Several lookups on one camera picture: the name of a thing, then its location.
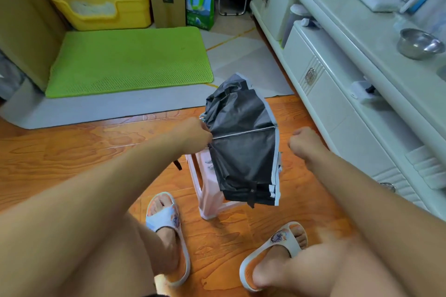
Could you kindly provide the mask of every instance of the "green mesh mat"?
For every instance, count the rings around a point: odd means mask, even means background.
[[[196,27],[68,32],[45,94],[76,97],[213,80]]]

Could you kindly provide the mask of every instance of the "stainless steel bowl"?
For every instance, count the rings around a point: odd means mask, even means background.
[[[414,60],[424,60],[443,53],[445,45],[433,35],[415,28],[405,28],[400,32],[398,51]]]

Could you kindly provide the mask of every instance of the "fist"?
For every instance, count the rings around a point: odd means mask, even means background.
[[[195,154],[212,142],[212,134],[203,121],[190,117],[172,130],[180,145],[181,154]]]
[[[293,136],[288,141],[288,147],[294,155],[309,161],[311,157],[318,153],[327,151],[321,138],[310,127],[302,127],[293,132]]]

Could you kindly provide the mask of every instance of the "white slipper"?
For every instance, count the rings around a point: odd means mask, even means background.
[[[253,282],[254,268],[264,259],[268,251],[273,245],[284,246],[291,258],[295,257],[302,249],[296,240],[296,237],[291,232],[291,229],[296,227],[303,227],[298,222],[289,222],[281,227],[274,235],[271,236],[259,249],[255,250],[248,257],[246,257],[240,266],[240,280],[245,289],[251,292],[258,292],[263,289],[258,289]]]
[[[164,208],[163,210],[157,212],[154,215],[148,216],[148,214],[150,213],[150,206],[152,205],[153,200],[160,196],[161,194],[166,194],[170,197],[170,199],[172,200],[172,205],[169,207]],[[189,273],[190,273],[190,257],[189,257],[189,253],[187,252],[187,247],[186,247],[186,243],[184,241],[184,237],[183,237],[183,233],[181,231],[181,223],[180,223],[180,214],[178,211],[178,206],[175,203],[175,199],[174,197],[168,193],[168,192],[163,192],[163,193],[159,193],[156,194],[153,199],[150,201],[150,203],[147,206],[147,212],[145,214],[145,224],[146,226],[156,232],[159,229],[163,228],[163,227],[169,227],[172,228],[176,231],[176,233],[178,234],[180,241],[181,241],[181,248],[180,248],[180,260],[178,263],[178,268],[176,269],[177,272],[174,272],[172,274],[166,275],[167,280],[170,283],[171,287],[178,287],[181,284],[183,284],[187,277],[189,277]],[[175,281],[170,281],[170,278],[179,278]]]

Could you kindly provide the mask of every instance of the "pink plastic stool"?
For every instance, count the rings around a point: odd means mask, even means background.
[[[241,206],[244,202],[224,202],[224,195],[220,191],[215,175],[214,166],[210,159],[209,149],[205,149],[195,155],[186,155],[189,164],[190,174],[192,175],[193,186],[198,197],[198,209],[200,215],[205,220],[216,217],[223,210]],[[203,189],[200,187],[199,176],[203,180]]]

